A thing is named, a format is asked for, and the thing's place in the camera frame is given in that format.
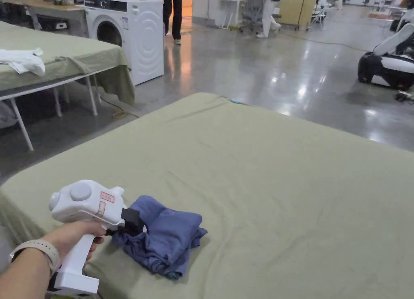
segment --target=white watch band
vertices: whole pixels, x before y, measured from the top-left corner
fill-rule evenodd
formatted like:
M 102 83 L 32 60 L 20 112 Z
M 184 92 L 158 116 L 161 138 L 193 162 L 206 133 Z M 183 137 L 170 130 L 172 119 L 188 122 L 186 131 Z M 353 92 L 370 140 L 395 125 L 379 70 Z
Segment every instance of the white watch band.
M 44 240 L 31 240 L 20 244 L 10 254 L 10 263 L 16 259 L 20 252 L 25 248 L 36 248 L 42 251 L 49 258 L 49 267 L 51 269 L 51 276 L 61 266 L 61 259 L 57 249 L 47 241 Z

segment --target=shoe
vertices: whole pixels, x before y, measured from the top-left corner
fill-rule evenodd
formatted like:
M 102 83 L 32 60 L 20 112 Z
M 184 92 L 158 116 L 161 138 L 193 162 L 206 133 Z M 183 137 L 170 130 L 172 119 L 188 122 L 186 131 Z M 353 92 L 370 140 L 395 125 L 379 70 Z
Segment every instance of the shoe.
M 272 24 L 272 25 L 270 26 L 270 28 L 271 28 L 272 30 L 276 31 L 276 33 L 278 33 L 278 32 L 280 31 L 280 28 L 282 28 L 282 26 L 281 26 L 280 24 L 276 23 L 276 25 Z

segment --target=washing machine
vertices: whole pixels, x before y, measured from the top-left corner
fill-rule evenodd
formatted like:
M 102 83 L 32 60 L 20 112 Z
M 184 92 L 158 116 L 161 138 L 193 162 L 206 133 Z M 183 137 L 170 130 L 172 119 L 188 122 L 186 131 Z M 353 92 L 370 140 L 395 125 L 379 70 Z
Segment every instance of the washing machine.
M 89 38 L 122 47 L 134 85 L 164 74 L 161 0 L 85 0 Z

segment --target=hand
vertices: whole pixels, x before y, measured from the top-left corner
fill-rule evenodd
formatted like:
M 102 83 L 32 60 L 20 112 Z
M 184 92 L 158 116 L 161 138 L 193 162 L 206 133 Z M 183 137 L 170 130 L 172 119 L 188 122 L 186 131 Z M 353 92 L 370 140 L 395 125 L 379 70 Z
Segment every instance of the hand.
M 101 227 L 100 223 L 92 221 L 79 221 L 75 223 L 64 224 L 57 229 L 47 233 L 41 240 L 52 244 L 59 252 L 59 257 L 63 261 L 71 249 L 80 241 L 83 235 L 93 234 L 97 236 L 91 245 L 86 261 L 91 259 L 92 253 L 97 249 L 97 244 L 103 243 L 103 235 L 106 230 Z

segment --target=folded blue shirt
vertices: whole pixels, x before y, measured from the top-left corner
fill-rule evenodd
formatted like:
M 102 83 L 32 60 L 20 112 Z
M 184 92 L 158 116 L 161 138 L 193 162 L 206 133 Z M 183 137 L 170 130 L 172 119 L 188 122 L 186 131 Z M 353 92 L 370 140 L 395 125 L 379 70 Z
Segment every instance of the folded blue shirt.
M 199 227 L 202 216 L 168 209 L 147 195 L 140 196 L 131 208 L 139 211 L 147 232 L 137 236 L 116 233 L 112 242 L 152 273 L 172 280 L 182 277 L 190 249 L 200 246 L 200 239 L 207 233 Z

